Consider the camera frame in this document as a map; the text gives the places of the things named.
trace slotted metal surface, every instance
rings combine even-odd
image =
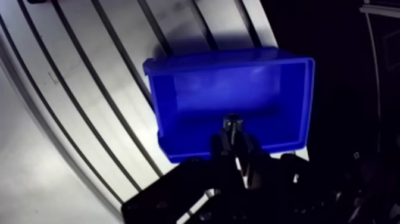
[[[258,0],[3,0],[0,15],[18,78],[117,209],[175,166],[157,143],[145,59],[277,45]]]

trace blue storage bin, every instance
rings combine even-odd
[[[301,149],[307,140],[314,60],[277,48],[212,51],[147,59],[159,127],[172,163],[210,156],[210,136],[227,114],[270,153]]]

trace white panel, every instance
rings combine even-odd
[[[38,14],[47,16],[47,18],[44,18],[43,20],[49,22],[48,24],[46,24],[49,30],[52,30],[51,28],[56,28],[57,26],[62,27],[60,24],[53,25],[53,27],[51,26],[51,22],[57,22],[57,18],[54,17],[54,13],[50,13],[50,11],[52,10],[51,5],[45,4],[40,6],[43,7],[43,10],[41,11],[41,13]],[[104,179],[117,192],[117,194],[124,200],[130,198],[133,194],[136,193],[136,190],[122,175],[117,166],[105,153],[99,142],[92,135],[91,131],[83,122],[80,115],[77,113],[65,91],[62,89],[61,85],[57,81],[54,82],[54,80],[50,77],[49,73],[51,74],[52,70],[45,60],[40,48],[38,47],[27,23],[25,22],[17,2],[13,0],[1,1],[0,10],[3,19],[5,20],[11,33],[11,36],[13,37],[21,56],[25,60],[28,69],[32,73],[34,80],[41,88],[45,98],[47,99],[65,128],[68,130],[71,137],[82,149],[86,157],[98,169],[99,173],[104,177]],[[56,29],[53,30],[53,33],[54,35],[56,35],[56,38],[61,38],[60,34],[55,34],[55,30]],[[68,45],[65,45],[65,43],[66,42],[61,41],[58,44],[60,44],[60,46],[65,49],[70,48],[68,47]],[[19,70],[19,72],[21,74],[21,78],[28,86],[29,84],[25,74],[22,70]],[[88,97],[90,97],[93,102],[97,102],[99,100],[99,97],[93,96],[93,94],[89,95]],[[78,155],[75,153],[73,148],[68,143],[65,143],[65,145],[69,149],[70,154],[76,159],[76,161],[78,161],[78,163],[80,163],[82,167],[86,167],[86,165],[82,163]],[[94,182],[98,183],[96,177],[94,177],[92,173],[88,172],[87,174],[93,179]],[[111,196],[110,193],[102,185],[99,185],[99,189],[115,204],[116,207],[120,206],[119,203],[116,202],[114,197]]]
[[[90,0],[70,0],[60,2],[60,5],[87,56],[128,123],[150,155],[153,156],[155,162],[164,172],[169,171],[172,166],[157,144],[158,128],[155,115],[111,42],[92,3]],[[68,78],[71,86],[77,87],[73,89],[73,92],[82,99],[87,95],[101,96],[97,87],[91,84],[93,83],[92,78],[89,77],[86,69],[77,70],[75,73],[82,75]],[[87,112],[90,112],[91,118],[95,124],[98,124],[102,136],[110,144],[115,154],[119,155],[121,162],[132,173],[135,180],[141,186],[147,186],[156,180],[157,176],[137,150],[105,100],[95,101],[93,98],[84,100],[87,102]]]
[[[203,31],[192,13],[190,0],[147,0],[175,54],[209,51]]]
[[[149,87],[142,68],[147,58],[164,55],[138,1],[99,0],[112,26],[124,44],[137,71]]]
[[[243,0],[262,46],[276,46],[274,33],[260,0]]]
[[[197,0],[219,49],[254,47],[234,0]]]
[[[118,223],[78,180],[0,68],[0,223]]]

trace screw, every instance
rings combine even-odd
[[[356,160],[358,160],[358,159],[360,158],[359,152],[355,152],[353,156],[354,156],[354,158],[355,158]]]

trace blue plastic bin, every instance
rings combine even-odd
[[[227,114],[270,153],[305,146],[314,60],[277,48],[212,51],[147,59],[159,127],[158,142],[172,163],[209,158],[210,136]]]

